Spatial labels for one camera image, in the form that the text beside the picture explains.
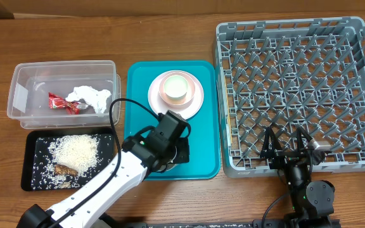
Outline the white rice pile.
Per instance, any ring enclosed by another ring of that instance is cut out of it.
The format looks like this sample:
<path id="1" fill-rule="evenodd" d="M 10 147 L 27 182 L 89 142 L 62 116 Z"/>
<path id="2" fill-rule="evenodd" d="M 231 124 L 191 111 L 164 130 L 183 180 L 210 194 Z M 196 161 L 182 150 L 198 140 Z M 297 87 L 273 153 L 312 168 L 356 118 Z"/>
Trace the white rice pile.
<path id="1" fill-rule="evenodd" d="M 53 161 L 84 173 L 98 162 L 97 145 L 88 135 L 62 137 L 53 145 Z"/>

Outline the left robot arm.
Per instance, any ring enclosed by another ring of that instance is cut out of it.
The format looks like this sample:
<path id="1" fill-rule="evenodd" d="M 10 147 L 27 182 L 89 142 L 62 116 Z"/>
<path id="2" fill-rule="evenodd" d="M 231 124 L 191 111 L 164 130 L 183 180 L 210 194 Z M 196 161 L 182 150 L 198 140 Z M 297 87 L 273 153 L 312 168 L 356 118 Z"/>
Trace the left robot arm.
<path id="1" fill-rule="evenodd" d="M 167 111 L 158 116 L 156 127 L 147 126 L 122 144 L 110 164 L 65 200 L 43 210 L 31 206 L 19 227 L 92 227 L 123 194 L 138 186 L 152 172 L 187 152 L 190 130 L 182 116 Z"/>

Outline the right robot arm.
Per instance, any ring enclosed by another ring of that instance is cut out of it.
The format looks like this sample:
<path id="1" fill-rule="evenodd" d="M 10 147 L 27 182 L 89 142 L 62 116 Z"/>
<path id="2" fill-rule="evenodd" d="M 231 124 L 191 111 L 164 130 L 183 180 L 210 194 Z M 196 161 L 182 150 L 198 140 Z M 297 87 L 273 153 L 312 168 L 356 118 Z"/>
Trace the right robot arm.
<path id="1" fill-rule="evenodd" d="M 260 157 L 268 161 L 269 168 L 282 172 L 288 192 L 273 201 L 260 222 L 261 227 L 340 227 L 331 220 L 334 213 L 335 187 L 327 180 L 312 180 L 312 169 L 330 153 L 330 143 L 317 141 L 307 131 L 296 129 L 297 148 L 287 151 L 281 147 L 271 127 L 265 129 Z M 268 220 L 267 214 L 281 200 L 289 196 L 293 212 L 281 220 Z"/>

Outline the grey dishwasher rack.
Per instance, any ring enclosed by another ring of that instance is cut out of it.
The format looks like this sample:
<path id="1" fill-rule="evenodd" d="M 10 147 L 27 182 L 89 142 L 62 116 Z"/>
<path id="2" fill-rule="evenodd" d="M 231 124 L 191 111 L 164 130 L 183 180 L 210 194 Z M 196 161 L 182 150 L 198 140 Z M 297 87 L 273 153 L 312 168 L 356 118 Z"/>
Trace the grey dishwasher rack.
<path id="1" fill-rule="evenodd" d="M 215 30 L 222 161 L 231 178 L 272 176 L 270 127 L 330 143 L 316 172 L 365 172 L 365 23 L 356 16 L 220 23 Z"/>

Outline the pink bowl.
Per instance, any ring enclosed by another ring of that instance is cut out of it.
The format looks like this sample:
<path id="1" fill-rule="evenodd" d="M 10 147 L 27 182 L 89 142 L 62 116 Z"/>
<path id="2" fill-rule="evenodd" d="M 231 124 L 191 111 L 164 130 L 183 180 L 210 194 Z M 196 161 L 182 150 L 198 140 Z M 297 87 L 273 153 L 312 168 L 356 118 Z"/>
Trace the pink bowl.
<path id="1" fill-rule="evenodd" d="M 170 99 L 169 97 L 167 97 L 167 95 L 164 92 L 164 89 L 163 89 L 164 81 L 167 77 L 169 77 L 171 75 L 183 76 L 188 81 L 188 91 L 187 91 L 185 97 L 183 97 L 182 99 Z M 194 83 L 192 76 L 190 76 L 186 72 L 176 71 L 176 72 L 166 73 L 165 76 L 161 79 L 160 87 L 159 87 L 159 94 L 160 94 L 160 97 L 163 99 L 163 101 L 165 101 L 168 105 L 182 107 L 182 106 L 188 104 L 194 98 L 195 90 L 196 90 L 195 83 Z"/>

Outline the red snack wrapper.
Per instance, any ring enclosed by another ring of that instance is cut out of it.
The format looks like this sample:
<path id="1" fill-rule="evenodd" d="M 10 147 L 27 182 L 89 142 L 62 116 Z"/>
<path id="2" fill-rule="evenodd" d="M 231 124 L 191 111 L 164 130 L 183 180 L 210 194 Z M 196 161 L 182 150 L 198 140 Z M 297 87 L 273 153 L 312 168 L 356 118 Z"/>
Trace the red snack wrapper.
<path id="1" fill-rule="evenodd" d="M 51 109 L 64 109 L 70 115 L 78 115 L 81 110 L 89 108 L 88 104 L 80 103 L 78 101 L 66 101 L 64 98 L 59 97 L 53 93 L 48 94 L 49 107 Z"/>

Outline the pink plate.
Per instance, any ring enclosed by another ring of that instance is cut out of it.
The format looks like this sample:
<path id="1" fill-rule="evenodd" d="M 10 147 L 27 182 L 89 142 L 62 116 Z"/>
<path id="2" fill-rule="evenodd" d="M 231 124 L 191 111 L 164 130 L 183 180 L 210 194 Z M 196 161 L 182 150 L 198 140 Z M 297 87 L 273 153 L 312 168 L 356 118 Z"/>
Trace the pink plate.
<path id="1" fill-rule="evenodd" d="M 170 110 L 177 114 L 180 114 L 185 119 L 189 119 L 189 118 L 193 117 L 197 112 L 199 112 L 199 110 L 203 104 L 203 100 L 204 100 L 203 87 L 200 84 L 199 80 L 194 75 L 186 72 L 190 76 L 192 76 L 194 83 L 195 83 L 195 89 L 196 89 L 194 98 L 188 104 L 186 104 L 182 107 L 171 106 L 171 105 L 167 104 L 165 101 L 163 101 L 163 99 L 160 97 L 160 94 L 159 94 L 159 87 L 160 87 L 161 79 L 165 76 L 166 73 L 176 72 L 176 71 L 185 72 L 182 70 L 171 70 L 171 71 L 167 71 L 167 72 L 160 74 L 158 77 L 156 77 L 154 79 L 154 81 L 151 83 L 150 88 L 148 90 L 149 105 L 150 105 L 150 108 L 155 113 L 166 113 L 167 111 Z"/>

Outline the white paper cup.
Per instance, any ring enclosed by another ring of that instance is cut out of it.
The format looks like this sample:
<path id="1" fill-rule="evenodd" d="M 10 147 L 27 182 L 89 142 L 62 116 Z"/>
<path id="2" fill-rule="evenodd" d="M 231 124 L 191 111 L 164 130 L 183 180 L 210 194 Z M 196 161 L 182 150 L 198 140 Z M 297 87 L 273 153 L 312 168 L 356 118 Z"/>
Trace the white paper cup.
<path id="1" fill-rule="evenodd" d="M 171 75 L 165 79 L 163 89 L 170 99 L 182 99 L 188 91 L 188 81 L 183 76 Z"/>

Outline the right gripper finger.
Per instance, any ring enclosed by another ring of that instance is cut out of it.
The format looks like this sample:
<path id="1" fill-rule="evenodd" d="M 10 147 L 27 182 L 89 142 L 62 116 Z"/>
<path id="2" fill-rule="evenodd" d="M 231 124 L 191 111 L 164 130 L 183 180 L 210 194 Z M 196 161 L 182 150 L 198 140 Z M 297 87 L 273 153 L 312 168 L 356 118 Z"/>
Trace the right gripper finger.
<path id="1" fill-rule="evenodd" d="M 312 137 L 303 127 L 297 127 L 296 129 L 296 138 L 297 138 L 297 149 L 304 149 L 304 141 L 305 139 L 308 143 L 312 140 Z"/>
<path id="2" fill-rule="evenodd" d="M 262 152 L 282 150 L 282 147 L 271 127 L 265 128 Z"/>

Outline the brown food piece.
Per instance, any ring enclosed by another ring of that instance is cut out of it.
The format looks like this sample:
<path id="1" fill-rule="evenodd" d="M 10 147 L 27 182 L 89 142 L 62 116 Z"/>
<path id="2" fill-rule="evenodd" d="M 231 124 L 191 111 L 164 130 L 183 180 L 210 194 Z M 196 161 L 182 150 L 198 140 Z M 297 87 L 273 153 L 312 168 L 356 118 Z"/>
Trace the brown food piece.
<path id="1" fill-rule="evenodd" d="M 70 175 L 73 177 L 78 176 L 78 172 L 76 170 L 60 164 L 54 166 L 54 172 L 56 175 Z"/>

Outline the teal serving tray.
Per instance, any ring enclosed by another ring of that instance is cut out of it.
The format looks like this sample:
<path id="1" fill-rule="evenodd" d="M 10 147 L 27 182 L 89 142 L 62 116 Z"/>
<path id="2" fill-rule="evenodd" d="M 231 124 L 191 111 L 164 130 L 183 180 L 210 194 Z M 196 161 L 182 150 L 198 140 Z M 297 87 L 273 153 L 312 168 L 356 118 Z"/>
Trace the teal serving tray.
<path id="1" fill-rule="evenodd" d="M 193 117 L 187 119 L 190 131 L 184 131 L 189 141 L 189 162 L 164 173 L 152 173 L 149 181 L 211 179 L 221 167 L 217 86 L 214 67 L 207 61 L 141 61 L 127 73 L 128 101 L 125 104 L 125 136 L 132 136 L 147 125 L 156 126 L 157 120 L 148 101 L 151 83 L 160 74 L 182 70 L 194 75 L 204 90 L 203 104 Z"/>

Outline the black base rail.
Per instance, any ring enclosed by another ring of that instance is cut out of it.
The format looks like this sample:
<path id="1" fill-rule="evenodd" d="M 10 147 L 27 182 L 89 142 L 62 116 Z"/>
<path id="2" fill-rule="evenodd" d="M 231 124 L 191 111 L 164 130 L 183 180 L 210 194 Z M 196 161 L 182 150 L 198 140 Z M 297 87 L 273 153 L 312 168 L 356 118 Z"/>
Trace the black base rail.
<path id="1" fill-rule="evenodd" d="M 145 222 L 129 221 L 117 222 L 111 216 L 104 214 L 100 219 L 109 227 L 119 228 L 285 228 L 290 227 L 282 219 L 267 219 L 262 225 L 261 220 L 252 222 L 218 222 L 218 223 L 174 223 L 174 224 L 147 224 Z"/>

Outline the clear plastic bin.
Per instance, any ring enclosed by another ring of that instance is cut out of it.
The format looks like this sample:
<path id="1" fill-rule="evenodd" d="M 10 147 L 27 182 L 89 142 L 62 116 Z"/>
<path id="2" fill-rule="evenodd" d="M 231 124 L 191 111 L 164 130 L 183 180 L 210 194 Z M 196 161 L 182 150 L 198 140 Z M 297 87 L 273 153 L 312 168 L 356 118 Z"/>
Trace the clear plastic bin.
<path id="1" fill-rule="evenodd" d="M 108 111 L 93 107 L 71 115 L 49 107 L 49 93 L 67 97 L 75 87 L 90 86 L 111 92 L 110 103 L 121 97 L 121 81 L 111 60 L 47 61 L 21 63 L 15 67 L 7 104 L 7 116 L 24 129 L 96 127 L 110 124 Z"/>

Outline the grey small bowl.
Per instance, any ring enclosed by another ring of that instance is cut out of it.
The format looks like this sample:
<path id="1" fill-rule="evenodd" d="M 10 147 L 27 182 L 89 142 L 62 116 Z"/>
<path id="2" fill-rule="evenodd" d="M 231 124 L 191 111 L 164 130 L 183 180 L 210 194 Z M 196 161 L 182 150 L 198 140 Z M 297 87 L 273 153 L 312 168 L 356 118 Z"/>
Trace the grey small bowl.
<path id="1" fill-rule="evenodd" d="M 178 164 L 180 164 L 180 161 L 179 161 L 179 160 L 174 159 L 174 160 L 172 160 L 172 161 L 170 161 L 170 162 L 168 162 L 168 163 L 166 163 L 166 164 L 162 165 L 162 166 L 160 167 L 160 169 L 156 171 L 156 173 L 164 173 L 164 172 L 166 172 L 166 171 L 168 171 L 168 170 L 173 169 L 173 168 L 174 168 L 175 166 L 177 166 Z"/>

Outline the white napkin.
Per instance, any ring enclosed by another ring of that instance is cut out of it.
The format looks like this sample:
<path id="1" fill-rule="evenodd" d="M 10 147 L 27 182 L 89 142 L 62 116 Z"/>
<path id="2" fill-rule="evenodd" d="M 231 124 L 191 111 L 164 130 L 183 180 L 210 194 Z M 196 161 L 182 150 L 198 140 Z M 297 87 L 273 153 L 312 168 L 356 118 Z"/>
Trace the white napkin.
<path id="1" fill-rule="evenodd" d="M 68 102 L 76 102 L 81 99 L 85 101 L 85 104 L 92 106 L 95 113 L 104 113 L 107 107 L 107 99 L 111 96 L 111 92 L 107 89 L 98 91 L 91 86 L 82 85 L 74 87 L 65 100 Z"/>

